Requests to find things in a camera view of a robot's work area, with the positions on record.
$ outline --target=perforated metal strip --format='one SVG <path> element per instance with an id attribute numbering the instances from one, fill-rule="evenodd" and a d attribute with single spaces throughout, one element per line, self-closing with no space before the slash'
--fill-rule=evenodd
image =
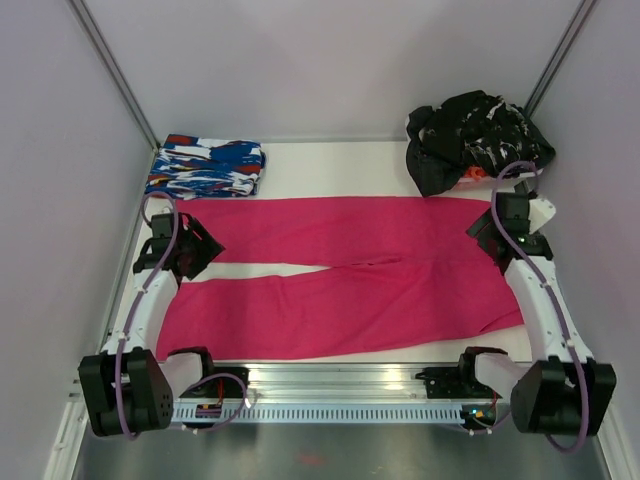
<path id="1" fill-rule="evenodd" d="M 176 402 L 172 423 L 215 423 L 229 418 L 238 404 L 225 404 L 218 419 L 198 418 L 197 404 Z M 434 423 L 461 424 L 462 406 L 445 405 L 291 405 L 255 404 L 234 423 Z"/>

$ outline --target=folded clothing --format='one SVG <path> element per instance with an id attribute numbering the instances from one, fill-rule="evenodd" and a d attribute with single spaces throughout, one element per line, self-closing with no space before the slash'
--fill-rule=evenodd
<path id="1" fill-rule="evenodd" d="M 499 269 L 465 234 L 486 202 L 344 197 L 178 206 L 225 245 L 219 261 L 333 268 L 183 283 L 160 332 L 161 360 L 194 346 L 217 360 L 317 358 L 522 323 Z"/>
<path id="2" fill-rule="evenodd" d="M 255 195 L 266 156 L 257 142 L 169 135 L 147 179 L 146 193 L 190 200 Z"/>
<path id="3" fill-rule="evenodd" d="M 407 135 L 407 169 L 425 197 L 450 190 L 470 167 L 497 177 L 516 160 L 544 168 L 556 154 L 520 107 L 482 90 L 414 110 Z"/>

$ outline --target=metal floor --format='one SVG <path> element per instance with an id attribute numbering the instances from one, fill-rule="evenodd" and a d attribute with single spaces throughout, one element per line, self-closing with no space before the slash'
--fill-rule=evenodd
<path id="1" fill-rule="evenodd" d="M 98 439 L 87 432 L 75 480 L 602 480 L 597 441 L 561 455 L 510 423 L 469 438 L 435 425 L 232 425 Z"/>

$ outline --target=metal pole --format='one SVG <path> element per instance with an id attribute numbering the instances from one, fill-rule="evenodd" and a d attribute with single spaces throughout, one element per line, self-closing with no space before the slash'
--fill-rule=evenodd
<path id="1" fill-rule="evenodd" d="M 567 53 L 569 53 L 569 50 L 575 43 L 578 34 L 585 26 L 587 19 L 597 3 L 598 0 L 582 0 L 580 5 L 578 5 L 553 55 L 551 55 L 547 66 L 544 68 L 542 75 L 540 75 L 538 83 L 536 83 L 536 86 L 531 92 L 529 100 L 527 100 L 527 104 L 524 107 L 524 113 L 527 114 L 527 116 L 531 117 L 538 108 L 538 105 L 540 105 L 542 98 L 547 93 L 551 82 L 553 82 L 553 79 L 560 69 L 560 65 L 562 65 Z"/>
<path id="2" fill-rule="evenodd" d="M 136 99 L 127 79 L 124 77 L 122 70 L 118 66 L 118 62 L 116 62 L 113 53 L 109 49 L 106 40 L 104 39 L 102 33 L 100 32 L 100 28 L 96 23 L 93 15 L 89 11 L 89 8 L 85 4 L 84 0 L 67 0 L 67 3 L 73 10 L 78 22 L 82 26 L 85 31 L 89 41 L 93 45 L 98 57 L 102 61 L 103 65 L 109 72 L 111 79 L 116 85 L 116 88 L 120 92 L 122 100 L 124 101 L 127 109 L 133 116 L 138 128 L 144 135 L 145 139 L 151 146 L 151 148 L 155 151 L 157 150 L 159 143 L 156 135 L 153 133 L 153 129 L 147 120 L 138 100 Z"/>

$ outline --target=folded patterned shirt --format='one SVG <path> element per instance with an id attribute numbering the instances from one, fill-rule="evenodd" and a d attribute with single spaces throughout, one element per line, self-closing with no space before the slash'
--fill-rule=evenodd
<path id="1" fill-rule="evenodd" d="M 255 195 L 266 156 L 257 142 L 169 135 L 147 179 L 146 193 L 189 200 Z"/>

